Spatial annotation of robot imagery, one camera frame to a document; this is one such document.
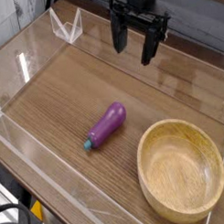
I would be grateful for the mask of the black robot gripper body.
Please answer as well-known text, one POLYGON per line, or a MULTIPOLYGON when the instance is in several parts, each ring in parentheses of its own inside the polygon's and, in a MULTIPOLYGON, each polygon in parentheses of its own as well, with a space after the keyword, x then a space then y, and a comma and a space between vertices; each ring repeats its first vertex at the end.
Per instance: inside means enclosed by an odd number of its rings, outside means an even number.
POLYGON ((159 40, 167 38, 167 23, 170 14, 159 9, 156 0, 109 0, 110 12, 113 10, 124 16, 127 27, 146 32, 150 27, 157 28, 159 40))

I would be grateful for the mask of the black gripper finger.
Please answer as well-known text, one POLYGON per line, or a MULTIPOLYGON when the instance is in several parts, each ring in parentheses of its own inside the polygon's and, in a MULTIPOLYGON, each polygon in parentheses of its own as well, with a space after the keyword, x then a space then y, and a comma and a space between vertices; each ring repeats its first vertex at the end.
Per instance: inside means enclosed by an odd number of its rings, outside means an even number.
POLYGON ((124 22, 124 16, 111 11, 111 32, 113 45, 117 53, 121 53, 127 46, 127 26, 124 22))
POLYGON ((146 30, 145 41, 142 51, 142 64, 146 66, 151 62, 152 58, 155 56, 158 44, 159 32, 157 31, 157 28, 148 28, 146 30))

